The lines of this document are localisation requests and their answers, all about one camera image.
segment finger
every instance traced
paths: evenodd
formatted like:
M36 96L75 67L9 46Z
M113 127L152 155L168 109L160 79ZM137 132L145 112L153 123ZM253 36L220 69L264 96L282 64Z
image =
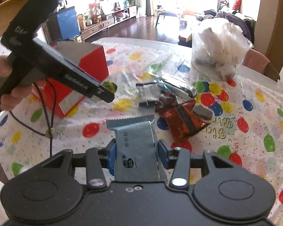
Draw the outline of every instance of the finger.
M45 79L41 79L41 80L38 80L36 82L36 84L37 84L38 87L44 88L45 85L46 85L46 81L45 81Z
M23 99L26 98L32 90L32 86L29 87L15 87L12 91L11 91L11 96L14 98L18 98L18 99Z
M22 101L22 98L15 98L11 94L4 94L1 96L0 102L3 106L15 107Z
M0 56L0 77L7 77L11 72L12 67L6 61L6 56Z
M1 109L3 111L12 111L14 108L15 108L15 106L1 105Z

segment balloon print tablecloth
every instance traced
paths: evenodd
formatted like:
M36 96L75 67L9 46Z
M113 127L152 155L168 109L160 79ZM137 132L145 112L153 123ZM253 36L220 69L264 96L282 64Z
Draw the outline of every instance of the balloon print tablecloth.
M191 66L191 58L176 52L153 50L125 44L103 43L110 76L104 85L115 92L115 100L105 103L85 99L63 120L55 118L53 153L73 149L105 147L114 137L106 129L107 119L153 114L153 109L138 107L135 83L151 80L148 70L160 70L188 82L194 82L196 102L214 112L212 124L180 144L192 153L214 150L270 182L276 190L276 202L270 220L283 225L283 95L237 76L234 81L210 81ZM46 121L41 104L29 96L14 114L45 133ZM171 147L174 141L166 121L156 115L156 131ZM18 124L9 113L0 118L0 162L9 179L49 157L49 140ZM105 170L107 179L113 179ZM191 169L190 183L201 178ZM84 183L84 169L77 169L76 179Z

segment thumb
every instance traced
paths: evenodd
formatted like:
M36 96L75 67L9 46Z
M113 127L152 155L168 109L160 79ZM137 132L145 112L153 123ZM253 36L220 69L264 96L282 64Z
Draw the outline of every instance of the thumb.
M6 56L0 56L0 77L9 76L12 70L12 67L6 61Z

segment clear plastic bag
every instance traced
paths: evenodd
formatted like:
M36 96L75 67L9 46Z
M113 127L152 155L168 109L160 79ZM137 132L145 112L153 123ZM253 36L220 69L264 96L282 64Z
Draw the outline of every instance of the clear plastic bag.
M205 76L233 79L250 45L239 26L227 19L206 19L193 32L192 64Z

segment red box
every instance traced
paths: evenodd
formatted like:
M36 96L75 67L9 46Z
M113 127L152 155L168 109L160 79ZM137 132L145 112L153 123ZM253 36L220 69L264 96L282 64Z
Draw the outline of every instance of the red box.
M63 56L70 59L75 65L85 70L98 81L102 82L109 76L104 48L91 43L77 43L73 41L59 41L53 45ZM66 87L52 78L48 79L57 91L57 105L55 114L64 118L85 96ZM52 110L54 92L49 84L40 89L45 105ZM36 90L33 94L40 100Z

